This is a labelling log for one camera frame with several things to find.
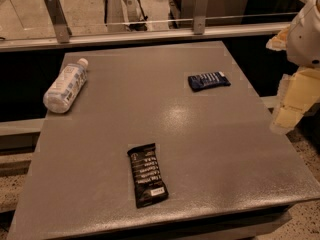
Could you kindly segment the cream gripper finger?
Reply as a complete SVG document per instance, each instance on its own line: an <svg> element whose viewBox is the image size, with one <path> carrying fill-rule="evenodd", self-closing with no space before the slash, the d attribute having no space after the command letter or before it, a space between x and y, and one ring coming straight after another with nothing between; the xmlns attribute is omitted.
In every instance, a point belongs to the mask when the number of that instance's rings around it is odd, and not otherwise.
<svg viewBox="0 0 320 240"><path fill-rule="evenodd" d="M270 130L287 134L319 101L320 69L299 67L293 75L284 74L278 86L277 98Z"/></svg>
<svg viewBox="0 0 320 240"><path fill-rule="evenodd" d="M266 43L266 48L273 51L286 51L288 32L289 26L285 27L277 35L269 39Z"/></svg>

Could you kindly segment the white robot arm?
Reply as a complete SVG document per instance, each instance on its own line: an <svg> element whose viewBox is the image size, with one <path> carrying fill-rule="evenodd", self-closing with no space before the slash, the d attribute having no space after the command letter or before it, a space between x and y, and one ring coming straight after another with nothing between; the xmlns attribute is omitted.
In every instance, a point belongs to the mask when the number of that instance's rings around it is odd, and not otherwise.
<svg viewBox="0 0 320 240"><path fill-rule="evenodd" d="M285 50L298 66L284 74L277 90L270 130L287 134L320 98L320 0L308 0L290 25L268 40L270 50Z"/></svg>

